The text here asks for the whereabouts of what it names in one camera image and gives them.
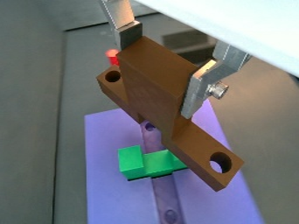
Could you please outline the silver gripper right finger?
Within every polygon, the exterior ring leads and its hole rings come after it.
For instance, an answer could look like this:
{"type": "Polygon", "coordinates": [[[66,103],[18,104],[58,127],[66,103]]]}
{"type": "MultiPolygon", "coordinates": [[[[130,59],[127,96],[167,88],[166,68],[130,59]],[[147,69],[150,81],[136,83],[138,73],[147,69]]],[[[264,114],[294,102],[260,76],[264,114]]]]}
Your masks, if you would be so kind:
{"type": "Polygon", "coordinates": [[[222,80],[232,75],[251,59],[247,52],[218,41],[211,59],[191,75],[182,104],[182,116],[190,119],[208,97],[220,99],[230,86],[222,80]]]}

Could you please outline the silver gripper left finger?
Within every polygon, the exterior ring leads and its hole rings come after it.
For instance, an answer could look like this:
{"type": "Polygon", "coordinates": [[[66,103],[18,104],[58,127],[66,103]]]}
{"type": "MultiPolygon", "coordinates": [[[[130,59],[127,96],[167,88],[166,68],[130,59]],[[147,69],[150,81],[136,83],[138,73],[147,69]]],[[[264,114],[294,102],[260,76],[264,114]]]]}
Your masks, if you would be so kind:
{"type": "Polygon", "coordinates": [[[115,36],[116,46],[124,50],[143,37],[143,24],[135,20],[128,0],[99,0],[115,36]]]}

